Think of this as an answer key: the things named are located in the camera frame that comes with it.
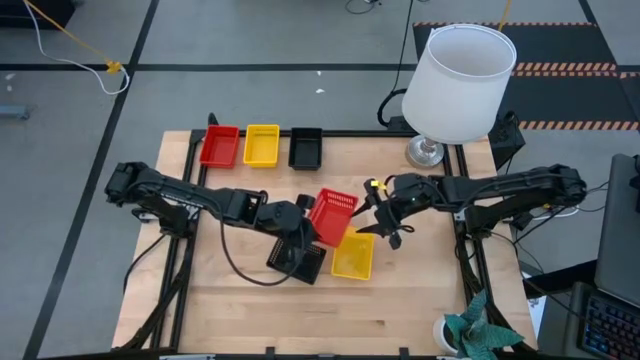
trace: black basket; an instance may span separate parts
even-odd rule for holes
[[[321,247],[315,245],[309,246],[302,256],[302,263],[291,277],[313,285],[320,273],[320,268],[322,267],[322,262],[326,254],[327,250]],[[267,266],[285,274],[288,274],[295,266],[295,259],[288,256],[282,239],[278,239],[273,246],[269,260],[267,260]]]
[[[318,170],[322,165],[322,129],[291,128],[289,166],[294,170]]]

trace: keyboard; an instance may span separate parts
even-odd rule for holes
[[[578,347],[605,359],[640,360],[640,310],[591,292]]]

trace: black plastic bin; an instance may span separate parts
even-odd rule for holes
[[[295,170],[318,170],[322,165],[322,129],[292,128],[289,166]]]

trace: white cable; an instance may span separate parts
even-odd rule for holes
[[[58,59],[58,58],[54,58],[53,56],[47,55],[44,52],[44,50],[42,49],[42,41],[40,39],[40,28],[38,27],[38,21],[36,20],[36,17],[33,15],[33,12],[31,11],[31,7],[29,6],[29,4],[27,4],[26,2],[23,2],[23,3],[24,3],[24,6],[27,7],[27,11],[29,12],[29,15],[31,16],[31,20],[33,20],[33,26],[36,28],[36,36],[38,38],[38,48],[40,48],[40,53],[42,53],[42,55],[48,57],[51,60],[58,61],[58,62],[64,62],[64,63],[68,63],[68,64],[73,64],[73,65],[75,65],[77,67],[80,67],[82,69],[90,71],[93,75],[96,76],[96,78],[98,79],[98,82],[100,83],[100,87],[102,88],[102,91],[104,91],[104,93],[107,94],[107,95],[120,94],[121,92],[125,91],[129,87],[129,81],[130,81],[129,74],[127,73],[127,70],[124,68],[124,66],[120,67],[120,71],[122,71],[122,73],[124,74],[125,84],[122,87],[122,89],[112,92],[112,91],[107,91],[107,89],[105,89],[104,83],[102,82],[102,78],[100,77],[100,75],[98,75],[98,73],[95,70],[93,70],[93,69],[91,69],[89,67],[86,67],[86,66],[84,66],[82,64],[78,64],[75,61],[71,61],[71,60],[67,60],[67,59]]]
[[[574,207],[574,209],[575,209],[575,210],[573,210],[573,211],[572,211],[572,212],[570,212],[570,213],[567,213],[567,214],[558,214],[558,215],[554,216],[554,218],[561,218],[561,217],[569,217],[569,216],[573,216],[573,215],[577,214],[577,213],[580,211],[580,208],[579,208],[578,206],[575,206],[575,207]],[[548,218],[550,218],[550,217],[551,217],[551,215],[547,215],[547,216],[538,216],[538,217],[533,218],[533,220],[536,220],[536,221],[538,221],[538,220],[546,220],[546,219],[548,219]]]

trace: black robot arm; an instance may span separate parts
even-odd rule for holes
[[[105,188],[107,201],[117,206],[137,204],[156,215],[161,232],[186,237],[189,211],[184,206],[205,209],[225,225],[259,231],[282,239],[287,246],[302,250],[316,239],[305,211],[314,198],[300,195],[289,201],[267,203],[266,192],[241,189],[208,189],[162,175],[140,162],[120,163]],[[167,201],[180,203],[172,205]]]
[[[433,208],[457,213],[464,219],[467,234],[486,236],[498,221],[528,213],[545,204],[578,205],[586,196],[586,184],[578,171],[563,165],[536,168],[526,172],[484,179],[461,176],[422,176],[402,174],[393,177],[393,192],[387,200],[378,194],[372,180],[365,182],[365,204],[354,216],[375,207],[377,224],[359,232],[389,236],[393,249],[400,247],[400,230],[410,230],[402,220]],[[476,200],[506,197],[491,206],[473,204]]]

